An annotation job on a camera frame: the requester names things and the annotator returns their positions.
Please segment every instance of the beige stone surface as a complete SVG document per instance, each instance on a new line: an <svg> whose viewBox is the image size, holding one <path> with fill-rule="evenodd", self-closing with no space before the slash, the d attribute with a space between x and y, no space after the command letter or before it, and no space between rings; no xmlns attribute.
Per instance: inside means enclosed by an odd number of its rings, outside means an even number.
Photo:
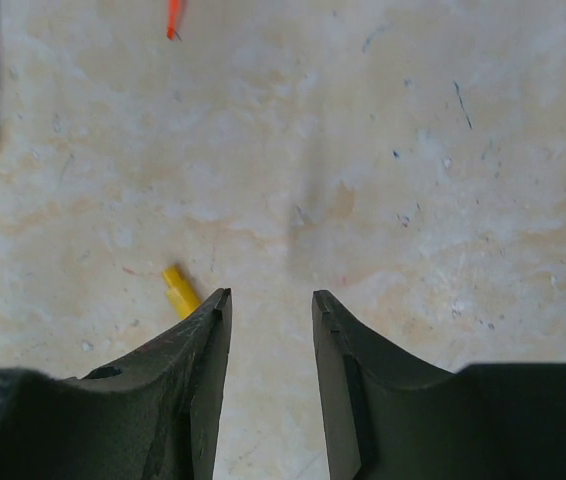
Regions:
<svg viewBox="0 0 566 480"><path fill-rule="evenodd" d="M0 0L0 365L233 289L218 479L325 479L310 299L439 366L566 360L566 0Z"/></svg>

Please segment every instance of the stain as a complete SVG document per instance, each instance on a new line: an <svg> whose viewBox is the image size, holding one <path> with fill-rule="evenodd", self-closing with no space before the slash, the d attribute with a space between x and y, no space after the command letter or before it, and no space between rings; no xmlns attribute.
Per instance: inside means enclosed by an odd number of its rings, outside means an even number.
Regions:
<svg viewBox="0 0 566 480"><path fill-rule="evenodd" d="M354 190L345 186L343 182L336 187L336 198L329 210L329 214L337 218L349 217L354 211Z"/></svg>
<svg viewBox="0 0 566 480"><path fill-rule="evenodd" d="M67 210L74 215L78 215L79 213L89 212L95 205L96 202L94 202L90 197L85 196L70 203Z"/></svg>
<svg viewBox="0 0 566 480"><path fill-rule="evenodd" d="M123 93L130 88L137 72L129 68L134 57L122 42L112 42L108 46L92 46L75 56L75 64L93 82L105 84L115 92ZM139 65L139 70L148 67L147 61ZM41 75L49 74L46 70Z"/></svg>
<svg viewBox="0 0 566 480"><path fill-rule="evenodd" d="M472 130L472 121L470 120L470 116L468 115L467 111L465 110L465 105L463 104L463 97L461 96L461 87L459 84L454 82L454 88L456 89L456 96L459 99L459 104L461 105L461 110L463 110L463 114L465 115L465 120L467 121L467 126L470 127Z"/></svg>
<svg viewBox="0 0 566 480"><path fill-rule="evenodd" d="M89 102L88 114L96 117L109 117L112 115L112 107L101 101Z"/></svg>
<svg viewBox="0 0 566 480"><path fill-rule="evenodd" d="M386 24L386 25L379 25L378 27L376 27L374 31L365 38L365 42L363 42L363 46L361 47L361 52L363 53L367 52L374 38L377 35L387 32L391 26L392 25L390 24Z"/></svg>
<svg viewBox="0 0 566 480"><path fill-rule="evenodd" d="M154 115L150 112L144 113L143 116L141 117L141 125L145 129L150 129L154 127L154 124L155 124Z"/></svg>
<svg viewBox="0 0 566 480"><path fill-rule="evenodd" d="M60 209L58 204L48 202L45 207L35 212L22 215L16 219L0 216L0 233L8 236L19 235L30 228L41 226L49 220L56 218L59 213Z"/></svg>

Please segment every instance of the ink mark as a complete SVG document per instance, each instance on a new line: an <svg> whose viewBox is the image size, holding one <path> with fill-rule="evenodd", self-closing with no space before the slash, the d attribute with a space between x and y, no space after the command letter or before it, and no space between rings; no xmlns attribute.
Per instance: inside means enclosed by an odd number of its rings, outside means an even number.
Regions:
<svg viewBox="0 0 566 480"><path fill-rule="evenodd" d="M70 156L67 157L67 160L65 161L65 163L63 164L63 168L61 169L61 174L59 175L59 187L61 186L61 183L63 183L63 177L65 177L65 172L67 172L67 169L70 167L72 162L74 162L74 154L70 153Z"/></svg>
<svg viewBox="0 0 566 480"><path fill-rule="evenodd" d="M54 130L54 133L61 133L61 131L63 130L63 127L61 126L61 116L58 113L54 114L52 129Z"/></svg>
<svg viewBox="0 0 566 480"><path fill-rule="evenodd" d="M85 260L87 260L88 258L90 258L90 255L92 254L92 252L90 250L86 250L83 255L81 255L78 259L77 262L81 263L84 262Z"/></svg>
<svg viewBox="0 0 566 480"><path fill-rule="evenodd" d="M390 29L390 26L391 25L387 24L376 27L376 29L366 37L365 42L363 42L363 47L361 47L361 51L363 53L367 52L370 48L372 40L374 40L374 37L381 33L387 32Z"/></svg>
<svg viewBox="0 0 566 480"><path fill-rule="evenodd" d="M301 207L299 207L298 205L294 205L296 207L296 212L298 213L298 218L300 220L300 225L301 227L305 226L305 225L313 225L314 222L312 222L312 219L301 209Z"/></svg>
<svg viewBox="0 0 566 480"><path fill-rule="evenodd" d="M408 217L407 215L397 215L396 218L399 219L399 222L401 222L401 226L403 228L410 226L410 217Z"/></svg>
<svg viewBox="0 0 566 480"><path fill-rule="evenodd" d="M487 147L485 147L485 150L483 150L483 153L481 154L481 160L485 160L487 158L487 154L491 152L493 148L494 148L494 140L490 138L490 143L488 144Z"/></svg>
<svg viewBox="0 0 566 480"><path fill-rule="evenodd" d="M470 130L472 130L472 122L470 121L470 116L467 114L467 111L465 110L465 105L463 105L463 97L461 97L461 87L459 87L458 83L454 82L454 88L456 89L456 96L459 99L461 110L463 110L463 113L465 114L465 120L467 120L467 126L470 127Z"/></svg>

